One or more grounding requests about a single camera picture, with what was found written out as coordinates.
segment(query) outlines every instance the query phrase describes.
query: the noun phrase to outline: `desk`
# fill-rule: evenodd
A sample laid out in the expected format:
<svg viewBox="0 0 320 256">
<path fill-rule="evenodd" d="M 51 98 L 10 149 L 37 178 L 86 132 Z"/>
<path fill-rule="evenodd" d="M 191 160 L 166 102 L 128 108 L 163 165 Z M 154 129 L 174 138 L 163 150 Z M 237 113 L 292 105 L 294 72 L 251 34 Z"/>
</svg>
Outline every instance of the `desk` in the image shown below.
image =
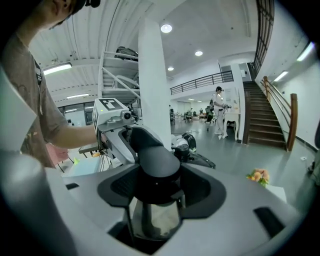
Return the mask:
<svg viewBox="0 0 320 256">
<path fill-rule="evenodd" d="M 228 121 L 235 123 L 234 139 L 235 140 L 238 139 L 239 116 L 240 116 L 240 113 L 237 113 L 237 112 L 225 112 L 224 113 L 224 133 L 222 136 L 223 139 L 228 136 L 228 134 L 227 134 L 227 122 Z"/>
<path fill-rule="evenodd" d="M 98 142 L 82 146 L 79 148 L 78 152 L 79 154 L 84 154 L 85 158 L 87 158 L 85 153 L 90 152 L 90 154 L 92 155 L 93 154 L 92 152 L 97 150 L 99 150 Z"/>
</svg>

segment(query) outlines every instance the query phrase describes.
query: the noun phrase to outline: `gray t-shirt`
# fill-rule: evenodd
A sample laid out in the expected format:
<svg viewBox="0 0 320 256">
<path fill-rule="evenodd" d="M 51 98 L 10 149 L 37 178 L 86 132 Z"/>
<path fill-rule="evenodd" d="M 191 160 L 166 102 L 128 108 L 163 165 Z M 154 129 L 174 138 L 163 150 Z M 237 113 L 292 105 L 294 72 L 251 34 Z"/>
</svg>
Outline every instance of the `gray t-shirt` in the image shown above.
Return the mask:
<svg viewBox="0 0 320 256">
<path fill-rule="evenodd" d="M 52 142 L 68 122 L 50 96 L 43 71 L 36 68 L 34 57 L 16 34 L 8 41 L 1 62 L 12 85 L 37 114 L 22 144 L 22 153 L 35 157 L 45 167 L 54 167 L 46 143 Z M 40 85 L 36 70 L 41 73 Z"/>
</svg>

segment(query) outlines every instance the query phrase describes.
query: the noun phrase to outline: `person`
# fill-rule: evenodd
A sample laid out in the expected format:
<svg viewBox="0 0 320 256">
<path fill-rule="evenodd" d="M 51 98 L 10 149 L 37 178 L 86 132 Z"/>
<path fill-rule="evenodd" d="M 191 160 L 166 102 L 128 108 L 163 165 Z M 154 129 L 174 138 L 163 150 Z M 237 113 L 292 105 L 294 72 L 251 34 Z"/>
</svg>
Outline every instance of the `person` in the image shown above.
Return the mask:
<svg viewBox="0 0 320 256">
<path fill-rule="evenodd" d="M 224 113 L 223 108 L 223 98 L 221 97 L 222 88 L 218 86 L 215 89 L 215 93 L 212 95 L 212 101 L 214 105 L 214 113 L 216 118 L 214 134 L 219 135 L 219 139 L 222 138 L 224 134 Z"/>
<path fill-rule="evenodd" d="M 45 167 L 55 167 L 46 143 L 72 149 L 92 144 L 97 139 L 93 125 L 68 125 L 50 96 L 44 72 L 28 47 L 39 31 L 62 24 L 76 14 L 85 3 L 86 0 L 42 0 L 11 36 L 1 55 L 1 62 L 9 81 L 37 114 L 24 139 L 21 152 L 35 157 Z"/>
</svg>

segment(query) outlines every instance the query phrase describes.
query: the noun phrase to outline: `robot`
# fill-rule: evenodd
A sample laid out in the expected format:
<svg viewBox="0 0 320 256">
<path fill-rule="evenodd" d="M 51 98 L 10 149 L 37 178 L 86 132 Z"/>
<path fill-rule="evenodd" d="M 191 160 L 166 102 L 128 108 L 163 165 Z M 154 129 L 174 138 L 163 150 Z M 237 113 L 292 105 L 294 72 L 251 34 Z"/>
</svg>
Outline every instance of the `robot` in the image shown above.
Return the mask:
<svg viewBox="0 0 320 256">
<path fill-rule="evenodd" d="M 170 152 L 114 98 L 96 99 L 92 117 L 100 146 L 122 166 L 62 178 L 1 144 L 3 199 L 54 255 L 265 256 L 300 220 L 260 184 L 183 161 L 187 145 Z"/>
</svg>

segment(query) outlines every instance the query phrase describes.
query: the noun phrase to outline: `ceiling light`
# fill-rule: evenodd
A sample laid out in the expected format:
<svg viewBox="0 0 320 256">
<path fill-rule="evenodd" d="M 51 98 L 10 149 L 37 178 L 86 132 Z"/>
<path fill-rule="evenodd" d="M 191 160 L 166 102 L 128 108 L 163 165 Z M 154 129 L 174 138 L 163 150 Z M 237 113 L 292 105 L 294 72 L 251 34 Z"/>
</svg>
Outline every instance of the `ceiling light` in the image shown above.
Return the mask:
<svg viewBox="0 0 320 256">
<path fill-rule="evenodd" d="M 45 69 L 45 70 L 43 70 L 43 73 L 46 76 L 48 74 L 51 74 L 51 73 L 54 73 L 54 72 L 57 72 L 57 71 L 68 70 L 68 69 L 71 69 L 71 68 L 72 68 L 71 63 L 65 63 L 65 64 L 62 64 L 62 65 L 58 65 L 58 66 L 54 66 L 54 67 Z"/>
<path fill-rule="evenodd" d="M 195 52 L 195 56 L 201 56 L 202 54 L 204 54 L 202 51 L 198 50 Z"/>
<path fill-rule="evenodd" d="M 67 98 L 67 99 L 72 99 L 72 98 L 85 97 L 85 96 L 89 96 L 89 94 L 88 94 L 88 93 L 86 93 L 86 94 L 79 94 L 79 95 L 69 96 L 69 97 L 66 97 L 66 98 Z"/>
<path fill-rule="evenodd" d="M 282 71 L 282 73 L 276 78 L 274 79 L 274 82 L 279 81 L 281 78 L 283 78 L 286 74 L 288 74 L 288 71 Z"/>
<path fill-rule="evenodd" d="M 307 48 L 305 48 L 305 50 L 303 51 L 303 53 L 299 56 L 299 58 L 297 59 L 298 62 L 302 62 L 307 55 L 311 52 L 311 50 L 314 47 L 314 43 L 310 42 L 309 45 L 307 46 Z"/>
<path fill-rule="evenodd" d="M 66 110 L 65 112 L 67 113 L 67 112 L 72 112 L 72 111 L 76 111 L 76 110 L 77 110 L 77 109 L 74 108 L 74 109 Z"/>
<path fill-rule="evenodd" d="M 164 24 L 164 25 L 161 27 L 161 31 L 162 31 L 163 33 L 169 33 L 169 32 L 171 32 L 171 30 L 172 30 L 172 26 L 169 25 L 169 24 Z"/>
</svg>

